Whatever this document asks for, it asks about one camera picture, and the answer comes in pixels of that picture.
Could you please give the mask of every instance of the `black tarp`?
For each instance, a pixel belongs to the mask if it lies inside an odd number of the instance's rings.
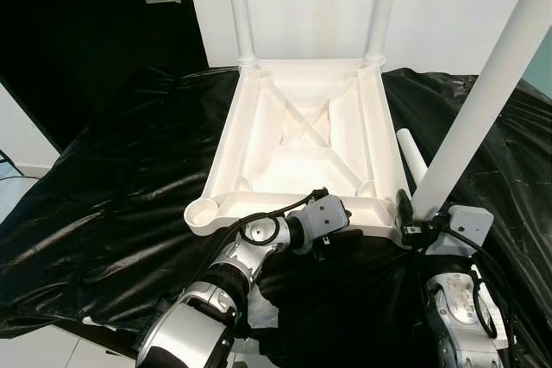
[[[182,213],[201,194],[237,79],[233,68],[138,72],[67,148],[0,224],[1,336],[86,316],[143,332],[160,298],[210,263],[228,237],[195,236]],[[394,127],[412,132],[426,162],[475,79],[383,75]],[[550,100],[521,82],[451,195],[495,214],[485,247],[511,276],[522,342],[543,344],[552,343],[551,122]],[[279,329],[251,333],[262,352],[283,366],[434,364],[416,328],[415,257],[355,234],[318,251],[324,260],[282,253],[263,268]]]

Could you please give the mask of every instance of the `white wall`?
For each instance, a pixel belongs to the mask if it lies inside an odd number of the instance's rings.
[[[210,66],[235,65],[230,0],[193,0]],[[258,58],[362,56],[373,0],[248,0]],[[479,73],[517,0],[395,0],[386,66]]]
[[[41,177],[60,156],[0,84],[0,148],[25,175]]]

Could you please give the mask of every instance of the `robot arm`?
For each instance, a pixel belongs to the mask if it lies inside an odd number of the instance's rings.
[[[285,211],[303,203],[307,203],[303,209],[284,217]],[[297,254],[307,253],[314,240],[347,225],[348,211],[325,189],[313,191],[286,209],[237,222],[235,241],[150,328],[136,366],[224,367],[234,342],[233,328],[265,259],[287,248]]]
[[[481,250],[493,216],[485,209],[454,205],[430,221],[414,221],[403,190],[395,224],[402,243],[422,249],[425,311],[444,368],[501,368],[499,350],[508,338],[499,308],[469,257]]]

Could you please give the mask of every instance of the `black plastic sheet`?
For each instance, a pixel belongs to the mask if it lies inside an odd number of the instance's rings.
[[[204,187],[237,79],[235,69],[139,72],[70,145],[0,225],[0,336],[86,316],[143,332],[160,298],[204,270],[228,237],[197,237],[182,214]],[[475,77],[397,70],[383,80],[394,127],[412,132],[429,163]],[[451,195],[495,214],[485,246],[511,275],[518,328],[544,343],[551,120],[550,100],[522,82]],[[282,253],[263,268],[260,290],[279,306],[279,329],[250,333],[262,352],[282,366],[435,363],[413,256],[354,233],[317,254]]]

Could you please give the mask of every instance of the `black door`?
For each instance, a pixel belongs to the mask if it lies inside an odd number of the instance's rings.
[[[59,149],[143,65],[207,67],[192,0],[2,0],[0,76]]]

